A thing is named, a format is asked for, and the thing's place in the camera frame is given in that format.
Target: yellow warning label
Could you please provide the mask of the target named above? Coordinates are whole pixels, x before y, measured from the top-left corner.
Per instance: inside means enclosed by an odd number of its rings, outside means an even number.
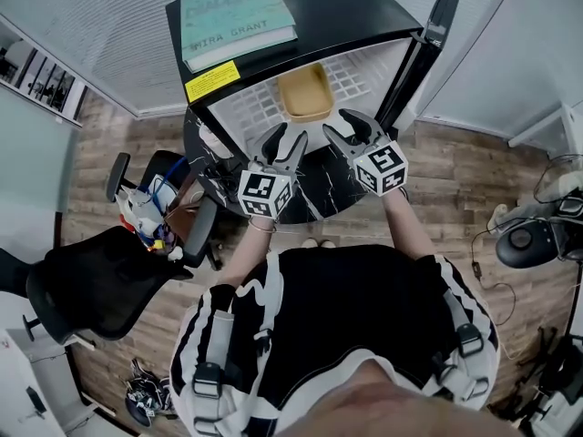
[[[189,102],[206,96],[209,92],[216,91],[240,78],[239,71],[231,60],[223,65],[207,71],[204,75],[195,77],[184,85],[189,96]]]

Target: chair armrest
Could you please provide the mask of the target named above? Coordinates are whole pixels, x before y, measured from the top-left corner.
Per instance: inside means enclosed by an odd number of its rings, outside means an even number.
[[[190,229],[189,238],[183,248],[184,255],[187,259],[198,259],[200,255],[204,253],[218,211],[219,208],[214,200],[209,196],[202,198],[199,212],[194,219],[194,223]]]
[[[120,152],[118,158],[116,158],[113,167],[111,168],[111,173],[109,174],[109,179],[107,180],[106,196],[111,202],[116,202],[116,194],[119,191],[121,185],[127,186],[129,188],[135,188],[136,185],[127,181],[124,176],[126,175],[126,170],[128,169],[130,155],[126,152]]]

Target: book cover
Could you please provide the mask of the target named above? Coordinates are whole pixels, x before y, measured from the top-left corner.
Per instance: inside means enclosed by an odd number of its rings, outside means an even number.
[[[180,0],[180,20],[185,61],[246,37],[294,25],[283,0]]]

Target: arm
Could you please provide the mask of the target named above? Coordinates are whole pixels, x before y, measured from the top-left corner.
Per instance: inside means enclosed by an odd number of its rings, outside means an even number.
[[[265,259],[271,242],[273,220],[253,217],[251,221],[255,227],[251,224],[247,227],[233,257],[230,258],[221,274],[218,284],[228,283],[238,288],[249,272]]]
[[[434,243],[425,233],[404,194],[394,190],[385,194],[382,200],[394,247],[415,260],[435,254]]]

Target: round black table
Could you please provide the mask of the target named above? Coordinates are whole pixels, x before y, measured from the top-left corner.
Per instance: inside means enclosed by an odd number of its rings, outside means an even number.
[[[237,200],[237,187],[244,166],[236,158],[222,159],[213,154],[199,137],[200,126],[200,119],[187,108],[184,148],[190,168],[217,203],[245,216]],[[344,157],[330,146],[306,154],[297,175],[298,188],[280,214],[280,223],[323,220],[349,208],[367,194]]]

